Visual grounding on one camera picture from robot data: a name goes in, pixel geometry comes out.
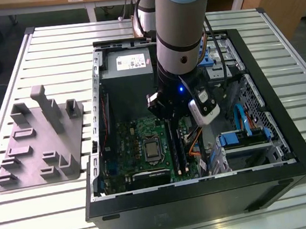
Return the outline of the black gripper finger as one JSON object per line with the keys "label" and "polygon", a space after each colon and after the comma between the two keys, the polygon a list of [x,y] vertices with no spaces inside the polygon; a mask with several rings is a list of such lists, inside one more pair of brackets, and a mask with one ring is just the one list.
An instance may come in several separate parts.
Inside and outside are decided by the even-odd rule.
{"label": "black gripper finger", "polygon": [[171,130],[178,129],[179,114],[171,100],[168,100],[161,92],[147,94],[147,109],[158,119],[168,122]]}

